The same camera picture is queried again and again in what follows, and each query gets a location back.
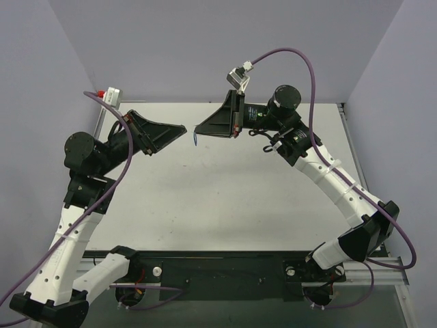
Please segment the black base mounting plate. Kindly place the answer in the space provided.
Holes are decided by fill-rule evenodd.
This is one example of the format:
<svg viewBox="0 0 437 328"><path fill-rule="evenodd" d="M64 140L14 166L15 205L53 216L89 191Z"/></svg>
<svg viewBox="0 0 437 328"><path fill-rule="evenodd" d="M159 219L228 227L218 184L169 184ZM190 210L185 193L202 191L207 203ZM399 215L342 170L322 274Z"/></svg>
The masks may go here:
<svg viewBox="0 0 437 328"><path fill-rule="evenodd" d="M327 298L344 282L343 266L323 270L304 251L139 251L119 283L160 284L182 290L184 301L299 301Z"/></svg>

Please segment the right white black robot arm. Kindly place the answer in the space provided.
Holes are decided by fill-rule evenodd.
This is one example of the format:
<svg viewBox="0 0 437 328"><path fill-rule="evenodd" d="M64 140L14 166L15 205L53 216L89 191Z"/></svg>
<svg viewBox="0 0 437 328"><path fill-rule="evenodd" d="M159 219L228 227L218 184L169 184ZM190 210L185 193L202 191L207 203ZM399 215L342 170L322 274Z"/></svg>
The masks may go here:
<svg viewBox="0 0 437 328"><path fill-rule="evenodd" d="M390 236L393 225L374 204L393 219L397 218L399 207L368 193L347 174L341 161L329 154L320 138L310 135L296 111L300 102L300 92L291 85L279 86L266 105L249 104L243 93L230 90L223 105L195 127L195 134L231 138L247 129L251 136L267 137L270 144L263 151L279 154L340 210L349 230L317 246L305 262L306 274L321 279L331 267L345 260L365 261Z"/></svg>

